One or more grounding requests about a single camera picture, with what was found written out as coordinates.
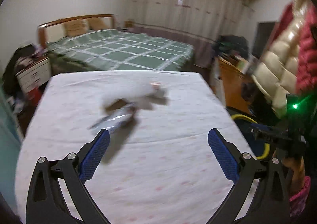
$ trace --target bed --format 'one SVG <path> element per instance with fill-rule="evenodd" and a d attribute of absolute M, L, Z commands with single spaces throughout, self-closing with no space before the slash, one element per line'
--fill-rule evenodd
<path fill-rule="evenodd" d="M 67 37 L 63 23 L 101 18 L 111 29 Z M 146 34 L 114 29 L 112 15 L 87 15 L 60 19 L 38 27 L 39 41 L 47 48 L 53 73 L 93 70 L 184 70 L 193 46 Z"/>
<path fill-rule="evenodd" d="M 205 224 L 226 197 L 228 181 L 207 142 L 216 127 L 241 152 L 250 148 L 226 109 L 197 73 L 90 71 L 51 78 L 29 125 L 19 156 L 15 194 L 25 221 L 36 161 L 63 159 L 94 136 L 88 127 L 104 116 L 102 104 L 135 98 L 142 85 L 167 88 L 166 102 L 138 110 L 135 123 L 112 136 L 93 178 L 85 183 L 112 224 Z M 240 211 L 246 213 L 255 184 Z M 79 217 L 61 189 L 73 216 Z"/>

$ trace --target red quilted jacket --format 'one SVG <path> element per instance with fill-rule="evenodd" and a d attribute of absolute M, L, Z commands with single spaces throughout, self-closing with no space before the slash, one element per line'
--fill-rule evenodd
<path fill-rule="evenodd" d="M 283 13 L 280 17 L 280 21 L 278 23 L 277 29 L 275 30 L 274 36 L 272 38 L 271 44 L 277 39 L 277 37 L 289 26 L 289 24 L 293 20 L 292 13 L 293 2 L 289 3 L 285 6 Z"/>
<path fill-rule="evenodd" d="M 317 88 L 317 44 L 311 33 L 312 26 L 317 26 L 317 10 L 314 6 L 311 6 L 307 13 L 300 36 L 296 76 L 296 92 L 300 95 L 305 95 Z"/>

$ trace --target human hand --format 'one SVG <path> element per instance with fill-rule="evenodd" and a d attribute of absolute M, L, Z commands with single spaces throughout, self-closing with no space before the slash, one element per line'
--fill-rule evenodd
<path fill-rule="evenodd" d="M 293 178 L 289 189 L 290 196 L 297 194 L 305 185 L 305 165 L 303 157 L 283 158 L 282 164 L 293 171 Z"/>

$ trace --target white bed sheet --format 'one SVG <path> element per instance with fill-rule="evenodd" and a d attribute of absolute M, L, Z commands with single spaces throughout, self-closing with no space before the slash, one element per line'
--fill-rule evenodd
<path fill-rule="evenodd" d="M 36 161 L 63 159 L 93 135 L 87 129 L 104 116 L 103 105 L 132 98 L 158 81 L 168 102 L 139 110 L 137 123 L 112 137 L 93 178 L 85 183 L 113 224 L 205 224 L 229 192 L 228 181 L 208 142 L 218 128 L 241 152 L 245 139 L 199 74 L 160 71 L 97 71 L 51 78 L 28 128 L 18 160 L 15 192 L 25 223 L 29 182 Z M 79 217 L 65 183 L 65 200 Z M 255 190 L 240 211 L 246 213 Z"/>

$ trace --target beige quilted fabric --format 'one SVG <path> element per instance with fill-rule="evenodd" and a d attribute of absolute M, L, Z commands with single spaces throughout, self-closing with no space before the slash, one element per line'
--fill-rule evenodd
<path fill-rule="evenodd" d="M 295 93 L 299 37 L 308 4 L 309 0 L 294 0 L 293 21 L 265 52 L 252 75 L 279 118 L 286 114 L 286 94 Z"/>

